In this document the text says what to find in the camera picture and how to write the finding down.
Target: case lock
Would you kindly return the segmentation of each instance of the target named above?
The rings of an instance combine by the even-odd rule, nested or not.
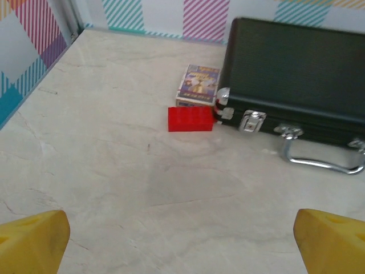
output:
[[[241,132],[257,132],[260,130],[265,118],[266,113],[264,112],[246,110],[238,129]]]

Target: striped wallpaper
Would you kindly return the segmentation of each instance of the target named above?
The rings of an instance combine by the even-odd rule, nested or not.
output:
[[[50,0],[0,0],[0,128],[66,47]]]
[[[365,0],[75,0],[85,26],[225,43],[235,17],[365,33]]]

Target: wall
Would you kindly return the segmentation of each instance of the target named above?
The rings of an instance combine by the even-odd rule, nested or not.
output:
[[[74,0],[85,26],[226,42],[245,16],[365,33],[365,0]]]
[[[48,0],[0,0],[0,128],[71,44]]]

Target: briefcase handle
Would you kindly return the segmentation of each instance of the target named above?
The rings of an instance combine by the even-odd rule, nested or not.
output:
[[[293,127],[293,126],[288,126],[288,125],[282,124],[282,125],[276,127],[274,131],[281,133],[281,137],[284,138],[284,142],[281,147],[280,155],[285,161],[288,161],[288,162],[294,163],[294,164],[305,164],[308,166],[322,167],[322,168],[326,168],[328,170],[333,170],[333,171],[337,171],[337,172],[341,172],[341,173],[345,173],[345,174],[349,174],[349,175],[356,175],[364,170],[365,142],[362,140],[354,140],[348,144],[350,147],[357,148],[358,153],[361,154],[361,157],[360,157],[360,160],[359,160],[359,163],[357,166],[355,166],[353,168],[347,168],[347,167],[339,166],[337,164],[332,164],[329,162],[319,161],[319,160],[315,160],[315,159],[292,157],[289,152],[290,147],[291,147],[293,141],[296,138],[298,138],[298,136],[300,136],[304,133],[303,130],[301,130],[299,127]]]

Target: marble countertop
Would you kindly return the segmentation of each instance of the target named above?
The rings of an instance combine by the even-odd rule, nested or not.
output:
[[[296,166],[279,137],[167,132],[190,63],[224,46],[86,30],[0,131],[1,223],[66,211],[60,274],[304,274],[300,208],[365,220],[365,173]],[[293,153],[347,163],[297,141]]]

